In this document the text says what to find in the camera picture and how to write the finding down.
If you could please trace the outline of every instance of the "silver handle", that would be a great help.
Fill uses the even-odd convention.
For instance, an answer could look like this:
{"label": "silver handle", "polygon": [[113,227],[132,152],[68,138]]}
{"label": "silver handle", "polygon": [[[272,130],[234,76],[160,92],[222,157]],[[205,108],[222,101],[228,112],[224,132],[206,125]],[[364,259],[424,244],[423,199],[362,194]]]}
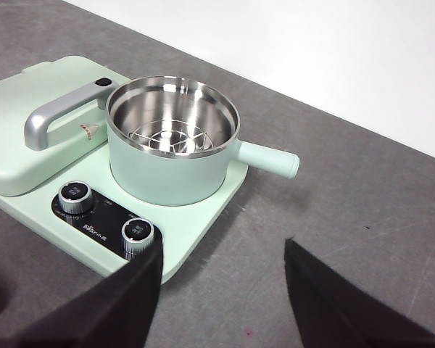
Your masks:
{"label": "silver handle", "polygon": [[108,96],[118,86],[109,78],[100,78],[35,109],[24,124],[26,146],[34,151],[46,149],[49,145],[47,130],[50,123],[94,99],[97,99],[99,108],[104,110]]}

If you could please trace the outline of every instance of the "gray surface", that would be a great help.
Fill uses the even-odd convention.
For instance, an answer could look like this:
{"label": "gray surface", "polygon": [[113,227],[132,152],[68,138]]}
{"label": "gray surface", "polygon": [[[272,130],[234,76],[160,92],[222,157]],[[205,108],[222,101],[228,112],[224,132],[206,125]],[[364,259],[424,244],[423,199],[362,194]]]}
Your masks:
{"label": "gray surface", "polygon": [[[0,1],[0,79],[70,54],[132,78],[208,83],[235,102],[242,139],[302,159],[294,181],[249,171],[163,286],[148,347],[300,347],[283,271],[290,236],[435,332],[434,158],[66,3]],[[0,336],[99,280],[0,211]]]}

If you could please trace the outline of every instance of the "pot rim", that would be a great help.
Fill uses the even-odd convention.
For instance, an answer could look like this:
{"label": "pot rim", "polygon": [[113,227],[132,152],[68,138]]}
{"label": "pot rim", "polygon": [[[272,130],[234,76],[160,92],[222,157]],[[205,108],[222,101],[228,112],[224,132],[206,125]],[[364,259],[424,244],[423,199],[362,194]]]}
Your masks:
{"label": "pot rim", "polygon": [[[231,111],[235,114],[236,116],[236,128],[235,131],[233,132],[233,134],[231,135],[231,137],[225,141],[224,143],[222,143],[219,146],[213,147],[212,149],[208,149],[205,150],[203,152],[192,152],[192,153],[174,153],[174,152],[166,152],[166,151],[162,151],[159,149],[154,149],[150,146],[147,145],[143,145],[143,144],[139,144],[135,141],[133,141],[131,138],[129,138],[126,134],[124,134],[113,122],[111,116],[110,116],[110,112],[109,112],[109,104],[111,102],[112,97],[115,95],[115,93],[117,91],[119,91],[121,88],[123,88],[126,85],[129,85],[131,83],[135,83],[137,81],[140,80],[144,80],[144,79],[148,79],[148,78],[172,78],[172,79],[176,79],[176,80],[186,80],[186,81],[191,81],[193,83],[196,83],[198,86],[200,87],[205,87],[208,88],[211,91],[214,91],[215,93],[219,94],[219,96],[225,101],[227,102],[230,106],[231,106]],[[171,76],[171,75],[153,75],[153,76],[144,76],[141,78],[134,78],[133,80],[127,81],[125,83],[123,83],[122,85],[119,85],[107,98],[107,103],[105,105],[105,115],[106,115],[106,122],[107,124],[110,126],[110,128],[112,129],[112,131],[121,139],[123,140],[125,143],[131,145],[132,147],[135,147],[138,150],[141,150],[143,152],[147,152],[149,154],[153,154],[154,156],[159,156],[159,157],[166,157],[166,158],[171,158],[171,159],[187,159],[187,158],[201,158],[201,157],[208,157],[211,156],[212,154],[216,154],[218,152],[221,152],[222,150],[224,150],[232,141],[234,141],[237,138],[237,135],[239,134],[240,131],[240,114],[239,111],[237,110],[237,108],[235,107],[235,105],[233,104],[233,102],[222,92],[220,92],[219,90],[217,90],[216,88],[213,88],[209,85],[207,85],[206,83],[191,79],[191,78],[182,78],[179,76]]]}

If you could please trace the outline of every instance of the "mint green pot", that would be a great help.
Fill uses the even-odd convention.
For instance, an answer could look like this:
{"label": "mint green pot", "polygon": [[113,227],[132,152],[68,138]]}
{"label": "mint green pot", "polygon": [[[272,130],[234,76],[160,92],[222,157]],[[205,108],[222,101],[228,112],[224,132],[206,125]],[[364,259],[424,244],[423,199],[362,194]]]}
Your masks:
{"label": "mint green pot", "polygon": [[219,189],[231,160],[287,178],[298,171],[297,155],[240,141],[236,108],[194,80],[129,81],[109,96],[106,113],[113,177],[145,202],[178,206],[206,199]]}

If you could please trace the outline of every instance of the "control knob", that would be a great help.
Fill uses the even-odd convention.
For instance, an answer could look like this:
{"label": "control knob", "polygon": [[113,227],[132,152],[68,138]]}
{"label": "control knob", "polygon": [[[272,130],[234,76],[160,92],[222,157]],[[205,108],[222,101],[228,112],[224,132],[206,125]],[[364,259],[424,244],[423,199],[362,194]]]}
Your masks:
{"label": "control knob", "polygon": [[121,230],[124,250],[129,254],[142,253],[154,240],[154,227],[148,220],[135,217],[127,220]]}
{"label": "control knob", "polygon": [[82,214],[94,205],[90,186],[83,181],[70,181],[58,191],[61,209],[68,214]]}

